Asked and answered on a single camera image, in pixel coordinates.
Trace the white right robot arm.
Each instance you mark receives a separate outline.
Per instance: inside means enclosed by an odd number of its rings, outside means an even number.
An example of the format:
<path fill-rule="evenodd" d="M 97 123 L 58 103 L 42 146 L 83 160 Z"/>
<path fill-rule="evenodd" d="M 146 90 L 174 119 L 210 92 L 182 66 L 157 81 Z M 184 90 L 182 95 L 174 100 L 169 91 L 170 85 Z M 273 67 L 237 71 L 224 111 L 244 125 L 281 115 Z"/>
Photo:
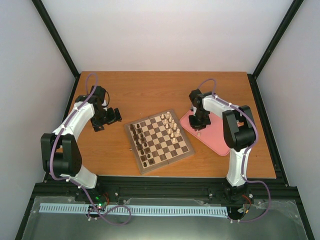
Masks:
<path fill-rule="evenodd" d="M 210 113 L 222 119 L 224 142 L 230 148 L 226 180 L 232 188 L 243 186 L 247 179 L 249 154 L 258 140 L 258 131 L 250 107 L 234 105 L 213 92 L 202 93 L 199 89 L 192 90 L 188 97 L 193 111 L 188 121 L 195 131 L 210 125 Z"/>

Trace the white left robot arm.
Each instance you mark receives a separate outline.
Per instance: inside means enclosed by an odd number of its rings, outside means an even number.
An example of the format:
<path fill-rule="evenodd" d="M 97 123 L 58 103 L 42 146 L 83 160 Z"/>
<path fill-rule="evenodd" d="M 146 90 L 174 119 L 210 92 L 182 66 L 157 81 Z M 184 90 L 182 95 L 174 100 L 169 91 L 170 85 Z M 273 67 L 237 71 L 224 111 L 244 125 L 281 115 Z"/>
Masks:
<path fill-rule="evenodd" d="M 40 139 L 43 170 L 56 181 L 72 181 L 86 188 L 86 195 L 95 202 L 103 198 L 104 188 L 97 184 L 98 176 L 83 166 L 77 140 L 88 122 L 99 132 L 122 120 L 118 108 L 108 107 L 107 94 L 103 87 L 92 86 L 89 94 L 76 98 L 62 124 Z"/>

